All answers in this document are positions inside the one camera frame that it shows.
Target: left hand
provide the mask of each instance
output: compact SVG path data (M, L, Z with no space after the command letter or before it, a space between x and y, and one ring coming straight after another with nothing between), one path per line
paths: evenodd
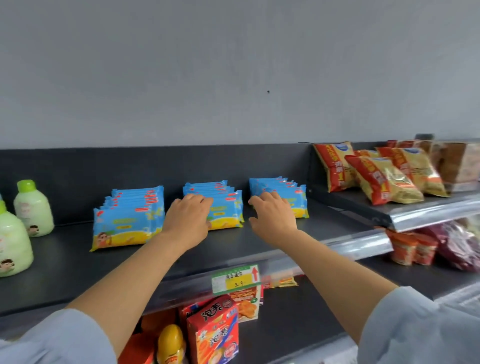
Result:
M201 194L188 194L182 200L176 199L165 215L162 235L169 235L180 243L184 250L197 246L207 237L210 222L208 212L213 198Z

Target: red logo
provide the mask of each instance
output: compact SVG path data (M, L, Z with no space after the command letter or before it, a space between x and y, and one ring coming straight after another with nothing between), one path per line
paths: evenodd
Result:
M231 343L228 346L228 348L225 349L225 352L223 353L223 355L226 358L230 358L234 354L236 348L237 348L237 344L235 342Z

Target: green bottle cap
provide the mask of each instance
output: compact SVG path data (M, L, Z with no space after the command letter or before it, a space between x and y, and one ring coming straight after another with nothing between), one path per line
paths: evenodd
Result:
M0 214L7 212L7 207L5 206L5 201L0 200Z
M35 182L32 180L21 180L17 182L18 192L32 192L36 190Z

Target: light blue sleeve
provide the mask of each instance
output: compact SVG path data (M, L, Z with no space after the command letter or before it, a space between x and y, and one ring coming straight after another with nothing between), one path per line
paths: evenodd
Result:
M480 317L437 304L411 287L386 295L363 328L359 364L477 363Z
M0 342L0 363L115 364L117 358L100 326L83 312L54 312L14 342Z

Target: wall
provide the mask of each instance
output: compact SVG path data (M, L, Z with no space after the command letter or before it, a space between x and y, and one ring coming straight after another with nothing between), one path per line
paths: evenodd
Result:
M2 0L0 148L478 137L479 19L478 0Z

